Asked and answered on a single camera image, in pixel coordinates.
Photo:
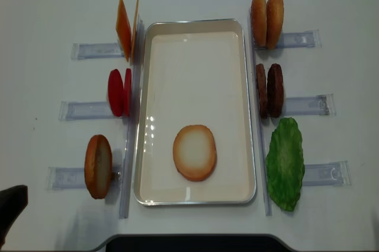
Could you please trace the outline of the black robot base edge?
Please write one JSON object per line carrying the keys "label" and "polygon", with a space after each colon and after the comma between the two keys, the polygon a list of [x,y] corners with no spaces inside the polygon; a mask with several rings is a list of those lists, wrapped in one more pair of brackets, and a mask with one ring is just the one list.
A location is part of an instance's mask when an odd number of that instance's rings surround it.
{"label": "black robot base edge", "polygon": [[107,251],[288,251],[270,237],[193,235],[118,237]]}

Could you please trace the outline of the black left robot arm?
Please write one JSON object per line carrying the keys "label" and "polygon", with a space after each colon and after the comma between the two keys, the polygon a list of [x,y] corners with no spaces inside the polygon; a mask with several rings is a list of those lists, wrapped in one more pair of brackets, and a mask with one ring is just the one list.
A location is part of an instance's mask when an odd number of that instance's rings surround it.
{"label": "black left robot arm", "polygon": [[28,187],[17,185],[0,193],[0,226],[1,226],[1,247],[5,244],[5,237],[14,221],[28,205]]}

